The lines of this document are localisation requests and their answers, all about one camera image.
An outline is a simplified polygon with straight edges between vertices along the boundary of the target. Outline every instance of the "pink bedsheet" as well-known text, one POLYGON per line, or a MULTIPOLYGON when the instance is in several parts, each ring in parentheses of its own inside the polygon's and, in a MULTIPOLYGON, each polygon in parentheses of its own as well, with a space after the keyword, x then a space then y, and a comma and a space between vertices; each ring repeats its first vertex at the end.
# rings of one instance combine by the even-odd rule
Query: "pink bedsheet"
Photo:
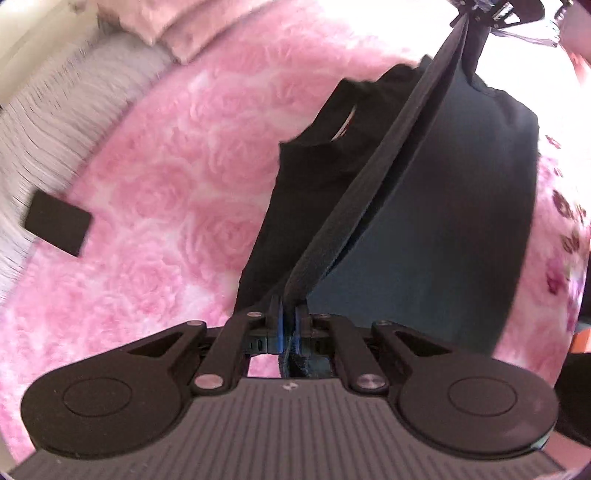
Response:
MULTIPOLYGON (((280 0, 130 111, 67 195, 95 216, 81 258, 39 242, 0 319, 0 425, 18 460, 32 451, 19 401, 41 374, 188 319, 224 323, 278 142, 314 118, 343 76, 376 79, 433 54, 449 29, 425 26, 427 42, 413 15, 429 7, 444 25, 435 11, 453 17, 444 4, 401 1, 364 17, 331 0, 280 0), (401 10, 408 21, 392 30, 384 18, 401 10)), ((543 135, 540 149, 527 262, 496 356, 553 383, 578 313, 589 222, 577 164, 554 137, 543 135)), ((258 358, 251 373, 276 376, 276 360, 258 358)))

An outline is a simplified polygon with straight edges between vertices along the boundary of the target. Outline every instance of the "bed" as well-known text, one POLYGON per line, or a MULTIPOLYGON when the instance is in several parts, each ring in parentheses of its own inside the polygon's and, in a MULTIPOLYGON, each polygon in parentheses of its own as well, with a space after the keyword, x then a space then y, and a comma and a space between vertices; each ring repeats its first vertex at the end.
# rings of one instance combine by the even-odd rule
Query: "bed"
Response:
MULTIPOLYGON (((77 150, 63 151, 66 165, 25 178, 24 166, 35 169, 27 151, 10 177, 22 178, 2 184, 10 205, 4 218, 14 229, 33 186, 63 192, 95 218, 80 258, 21 231, 4 232, 22 237, 13 246, 22 260, 4 282, 0 317, 0 425, 17 460, 32 450, 19 402, 41 374, 189 319, 224 323, 265 215, 278 143, 313 120, 341 78, 376 79, 396 63, 434 55, 456 13, 441 0, 359 3, 276 0, 185 66, 173 65, 160 46, 103 26, 46 65, 35 88, 24 89, 29 97, 7 106, 0 117, 3 173, 16 149, 9 140, 19 133, 15 119, 31 105, 24 103, 31 92, 64 65, 70 74, 55 80, 60 87, 67 79, 87 86, 101 69, 120 65, 109 57, 117 35, 131 45, 126 59, 137 62, 112 90, 109 73, 99 75, 93 110, 81 109, 74 94, 38 107, 46 130, 53 128, 51 112, 79 140, 77 150), (79 66, 72 69, 75 55, 79 66), (87 123, 63 120, 66 107, 87 123)), ((589 148, 579 129, 589 95, 564 50, 514 38, 492 37, 478 73, 534 110, 541 125, 530 241, 495 356, 553 384, 574 331, 589 253, 591 204, 580 188, 589 148)), ((250 373, 278 376, 277 361, 257 357, 250 373)))

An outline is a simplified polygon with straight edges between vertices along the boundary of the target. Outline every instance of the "screw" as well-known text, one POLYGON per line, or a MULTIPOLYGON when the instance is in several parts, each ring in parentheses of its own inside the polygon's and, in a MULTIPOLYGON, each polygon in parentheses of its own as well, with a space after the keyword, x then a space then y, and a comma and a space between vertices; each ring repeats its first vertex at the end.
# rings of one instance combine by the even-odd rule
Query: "screw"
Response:
POLYGON ((377 390, 386 385, 386 381, 375 374, 363 374, 357 379, 357 386, 364 390, 377 390))
POLYGON ((214 374, 199 375, 195 379, 195 386, 202 390, 215 390, 223 386, 223 378, 214 374))
POLYGON ((291 392, 292 390, 295 390, 298 387, 299 385, 295 382, 289 382, 281 386, 283 390, 287 390, 288 392, 291 392))

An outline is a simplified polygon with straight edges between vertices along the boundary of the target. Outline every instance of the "pink floral blanket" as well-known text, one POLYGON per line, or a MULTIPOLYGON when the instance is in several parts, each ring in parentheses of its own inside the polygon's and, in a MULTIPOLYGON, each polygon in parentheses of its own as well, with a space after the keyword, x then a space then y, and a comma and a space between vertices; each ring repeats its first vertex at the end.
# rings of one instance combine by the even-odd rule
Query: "pink floral blanket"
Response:
MULTIPOLYGON (((443 0, 278 0, 132 108, 67 194, 95 217, 82 256, 39 242, 0 317, 0 425, 17 460, 32 451, 19 402, 43 373, 188 319, 224 323, 269 202, 278 142, 313 120, 342 77, 376 79, 434 54, 453 16, 443 0)), ((492 39, 482 76, 526 103, 538 92, 532 108, 545 130, 526 262, 495 356, 553 383, 589 252, 584 165, 561 129, 576 77, 564 52, 513 42, 492 39), (519 48, 541 49, 537 63, 502 77, 498 59, 519 48), (552 107, 555 87, 564 93, 552 107)), ((528 53, 515 56, 528 62, 528 53)), ((277 376, 276 360, 257 358, 251 374, 277 376)))

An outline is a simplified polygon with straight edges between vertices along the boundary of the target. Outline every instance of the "black rectangular object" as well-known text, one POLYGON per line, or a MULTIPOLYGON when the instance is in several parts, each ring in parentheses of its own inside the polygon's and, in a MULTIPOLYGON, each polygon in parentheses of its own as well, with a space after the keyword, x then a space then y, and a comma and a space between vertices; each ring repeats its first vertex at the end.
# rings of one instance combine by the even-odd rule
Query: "black rectangular object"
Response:
POLYGON ((78 257, 91 223, 89 212, 37 190, 23 226, 60 250, 78 257))

